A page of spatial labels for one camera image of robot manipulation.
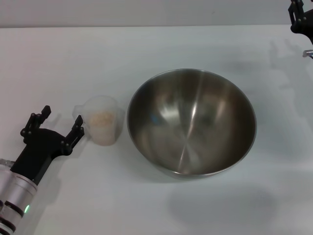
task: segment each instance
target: bowl rim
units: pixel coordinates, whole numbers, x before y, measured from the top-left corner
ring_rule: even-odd
[[[237,90],[243,95],[243,97],[245,98],[245,100],[247,101],[248,105],[249,105],[250,108],[251,108],[252,115],[253,115],[253,119],[254,119],[254,126],[255,126],[255,128],[254,128],[254,136],[253,136],[252,142],[251,142],[251,144],[250,144],[250,147],[249,147],[249,148],[247,149],[247,151],[245,152],[245,154],[244,154],[237,162],[235,162],[234,164],[230,165],[230,166],[227,167],[227,168],[224,168],[224,169],[219,170],[219,171],[211,172],[211,173],[206,173],[206,174],[184,174],[184,173],[176,172],[176,171],[174,171],[174,170],[171,170],[171,169],[169,169],[169,168],[166,168],[165,166],[163,166],[163,165],[161,165],[161,164],[158,164],[158,163],[156,163],[156,162],[153,162],[152,160],[150,160],[149,158],[147,158],[147,157],[140,151],[140,149],[137,147],[137,145],[136,145],[136,143],[135,143],[135,141],[134,141],[134,139],[133,139],[133,137],[132,137],[132,135],[131,135],[130,128],[129,128],[129,112],[130,112],[130,107],[131,107],[131,105],[132,105],[132,103],[133,103],[134,97],[137,95],[137,93],[139,92],[139,90],[140,90],[143,86],[145,86],[147,83],[149,83],[151,80],[153,80],[153,79],[155,79],[155,78],[157,78],[157,77],[159,77],[159,76],[161,76],[161,75],[164,75],[164,74],[170,73],[170,72],[174,72],[174,71],[182,71],[182,70],[183,70],[183,71],[187,71],[187,70],[188,70],[188,71],[192,71],[192,70],[193,70],[193,71],[198,71],[198,72],[205,72],[205,73],[208,73],[208,74],[210,74],[210,75],[212,75],[212,76],[216,76],[216,77],[218,77],[218,78],[220,78],[220,79],[222,79],[222,80],[226,80],[226,81],[229,82],[231,85],[233,85],[235,88],[237,88]],[[257,119],[256,119],[256,115],[255,115],[253,106],[252,106],[250,100],[248,99],[248,97],[246,96],[246,94],[245,94],[238,86],[236,86],[233,82],[229,81],[228,79],[224,78],[223,76],[218,75],[218,74],[213,73],[213,72],[206,71],[206,70],[200,70],[200,69],[173,69],[173,70],[168,70],[168,71],[159,73],[159,74],[157,74],[157,75],[155,75],[155,76],[149,78],[147,81],[145,81],[145,82],[136,90],[136,92],[135,92],[134,95],[132,96],[132,98],[131,98],[131,100],[130,100],[130,102],[129,102],[128,108],[127,108],[126,119],[127,119],[127,130],[128,130],[128,134],[130,135],[131,140],[132,140],[134,146],[136,147],[136,149],[141,153],[141,155],[142,155],[146,160],[148,160],[149,162],[151,162],[153,165],[156,165],[156,166],[158,166],[158,167],[160,167],[160,168],[162,168],[162,169],[164,169],[164,170],[166,170],[166,171],[170,171],[170,172],[176,174],[177,176],[190,177],[190,178],[195,178],[195,177],[201,177],[201,178],[202,178],[202,177],[206,177],[206,176],[211,176],[211,175],[215,175],[215,174],[221,173],[221,172],[223,172],[223,171],[226,171],[226,170],[228,170],[228,169],[234,167],[234,166],[237,165],[239,162],[241,162],[241,161],[246,157],[246,155],[250,152],[250,150],[251,150],[251,148],[253,147],[253,144],[254,144],[254,142],[255,142],[256,135],[257,135]]]

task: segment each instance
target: white table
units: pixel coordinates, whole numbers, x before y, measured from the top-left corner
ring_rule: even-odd
[[[306,235],[313,232],[313,61],[289,26],[0,29],[0,157],[50,105],[45,127],[67,134],[72,108],[97,94],[125,111],[136,89],[171,69],[220,74],[257,116],[246,158],[211,178],[181,181],[132,144],[81,141],[57,158],[16,235]]]

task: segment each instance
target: green light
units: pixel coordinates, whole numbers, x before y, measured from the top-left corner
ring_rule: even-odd
[[[29,209],[29,205],[25,208],[24,213],[26,213],[28,211],[28,209]]]

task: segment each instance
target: robotic arm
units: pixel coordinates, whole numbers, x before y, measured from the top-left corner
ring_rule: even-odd
[[[307,36],[313,44],[313,9],[307,12],[303,11],[302,0],[291,0],[288,9],[291,19],[291,30],[293,33],[300,33]],[[303,57],[313,59],[313,50],[305,50]]]
[[[0,235],[14,233],[51,162],[58,156],[70,155],[84,135],[81,116],[66,137],[52,130],[40,129],[50,114],[49,106],[45,106],[41,114],[31,114],[21,131],[25,149],[10,170],[0,170]]]

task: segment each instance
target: stainless steel bowl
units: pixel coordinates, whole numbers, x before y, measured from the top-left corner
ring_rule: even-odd
[[[186,176],[207,176],[242,160],[253,145],[256,119],[244,93],[203,70],[161,73],[134,94],[130,136],[149,161]]]

